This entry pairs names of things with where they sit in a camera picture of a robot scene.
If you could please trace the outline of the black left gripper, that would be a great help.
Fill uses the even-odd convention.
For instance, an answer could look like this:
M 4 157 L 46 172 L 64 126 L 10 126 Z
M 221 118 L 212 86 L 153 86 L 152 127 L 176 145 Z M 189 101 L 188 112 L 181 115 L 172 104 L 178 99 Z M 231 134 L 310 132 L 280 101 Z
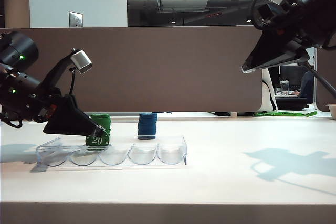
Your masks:
M 29 94 L 26 119 L 37 123 L 48 121 L 43 129 L 46 134 L 104 136 L 109 132 L 108 113 L 83 111 L 74 95 L 62 97 L 53 113 L 51 107 L 56 105 L 55 97 L 61 97 L 61 90 L 57 87 L 43 94 Z

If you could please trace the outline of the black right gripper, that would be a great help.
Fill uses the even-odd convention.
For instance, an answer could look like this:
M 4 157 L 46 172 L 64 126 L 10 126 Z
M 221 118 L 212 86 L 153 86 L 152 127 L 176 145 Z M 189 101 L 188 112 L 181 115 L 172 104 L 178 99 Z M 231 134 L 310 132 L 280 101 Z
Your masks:
M 243 73 L 309 60 L 304 48 L 320 46 L 318 1 L 303 0 L 299 5 L 264 5 L 264 31 L 246 61 Z

